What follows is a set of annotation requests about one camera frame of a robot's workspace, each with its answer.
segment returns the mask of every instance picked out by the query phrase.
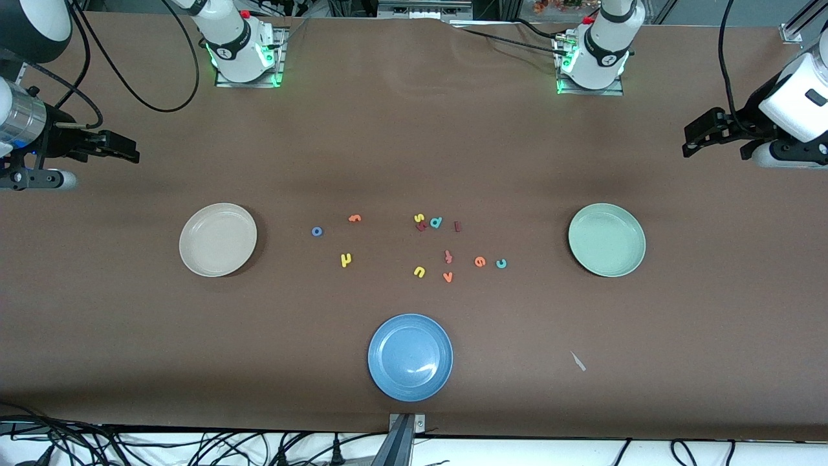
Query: beige plate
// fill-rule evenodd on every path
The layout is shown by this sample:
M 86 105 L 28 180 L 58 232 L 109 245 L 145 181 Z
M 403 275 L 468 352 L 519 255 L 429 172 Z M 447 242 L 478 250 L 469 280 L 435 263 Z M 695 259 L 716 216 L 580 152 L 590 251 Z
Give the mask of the beige plate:
M 249 212 L 235 204 L 213 204 L 184 225 L 178 251 L 188 269 L 204 277 L 220 277 L 250 259 L 256 237 L 256 222 Z

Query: silver cylinder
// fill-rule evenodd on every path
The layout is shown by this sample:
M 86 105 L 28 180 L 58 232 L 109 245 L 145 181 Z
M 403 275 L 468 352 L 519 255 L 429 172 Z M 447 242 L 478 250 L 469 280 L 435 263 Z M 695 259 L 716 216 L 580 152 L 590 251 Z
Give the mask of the silver cylinder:
M 8 113 L 0 124 L 0 143 L 6 143 L 14 148 L 22 148 L 37 139 L 46 126 L 46 106 L 37 97 L 32 97 L 26 91 L 8 80 L 0 82 L 0 93 L 5 94 Z

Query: green plate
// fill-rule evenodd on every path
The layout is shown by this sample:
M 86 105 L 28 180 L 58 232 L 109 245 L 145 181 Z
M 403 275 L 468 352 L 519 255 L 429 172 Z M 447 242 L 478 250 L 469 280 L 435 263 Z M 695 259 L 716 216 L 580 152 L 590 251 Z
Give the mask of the green plate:
M 570 249 L 586 269 L 604 277 L 620 277 L 644 260 L 647 242 L 633 214 L 612 204 L 581 209 L 570 223 Z

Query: metal frame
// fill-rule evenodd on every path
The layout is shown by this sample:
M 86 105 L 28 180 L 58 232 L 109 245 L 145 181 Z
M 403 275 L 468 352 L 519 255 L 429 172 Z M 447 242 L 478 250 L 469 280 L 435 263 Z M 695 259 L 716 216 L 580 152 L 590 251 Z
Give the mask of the metal frame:
M 408 413 L 397 415 L 391 431 L 379 447 L 377 456 L 373 458 L 371 466 L 408 466 L 412 459 L 414 448 L 414 429 L 416 416 Z
M 672 12 L 673 7 L 675 7 L 677 3 L 678 0 L 667 0 L 667 3 L 665 3 L 662 10 L 652 19 L 650 24 L 664 24 L 667 17 L 670 16 L 670 12 Z M 654 11 L 652 1 L 647 2 L 647 6 L 649 7 L 647 9 L 648 11 Z
M 779 27 L 779 34 L 787 44 L 802 42 L 802 29 L 811 24 L 828 8 L 828 0 L 811 0 L 791 19 Z

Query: small white scrap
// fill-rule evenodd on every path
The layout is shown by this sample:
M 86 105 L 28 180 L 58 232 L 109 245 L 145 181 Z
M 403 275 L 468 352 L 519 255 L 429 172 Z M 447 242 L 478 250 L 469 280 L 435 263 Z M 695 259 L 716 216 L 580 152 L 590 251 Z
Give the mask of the small white scrap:
M 577 364 L 578 367 L 580 367 L 580 369 L 582 371 L 586 371 L 586 366 L 584 366 L 584 363 L 581 362 L 580 359 L 578 359 L 578 357 L 573 352 L 571 352 L 571 353 L 572 353 L 572 357 L 575 358 L 575 364 Z

